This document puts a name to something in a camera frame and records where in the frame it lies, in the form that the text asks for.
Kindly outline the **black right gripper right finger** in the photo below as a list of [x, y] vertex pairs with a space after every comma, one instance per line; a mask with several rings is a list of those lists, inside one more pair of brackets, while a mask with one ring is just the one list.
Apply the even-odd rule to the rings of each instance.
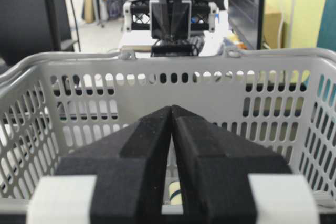
[[183, 200], [207, 223], [319, 223], [306, 179], [282, 155], [172, 106]]

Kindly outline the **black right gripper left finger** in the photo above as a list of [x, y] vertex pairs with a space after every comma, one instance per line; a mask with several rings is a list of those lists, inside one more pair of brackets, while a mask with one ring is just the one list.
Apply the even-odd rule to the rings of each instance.
[[144, 223], [162, 211], [171, 108], [63, 156], [27, 210], [28, 223]]

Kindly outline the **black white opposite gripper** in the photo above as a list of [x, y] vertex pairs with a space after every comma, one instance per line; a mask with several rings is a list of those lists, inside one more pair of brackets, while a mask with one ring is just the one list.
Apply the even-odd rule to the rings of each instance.
[[217, 5], [208, 0], [128, 0], [123, 13], [126, 32], [148, 31], [155, 40], [152, 57], [198, 56], [201, 47], [192, 37], [215, 32]]

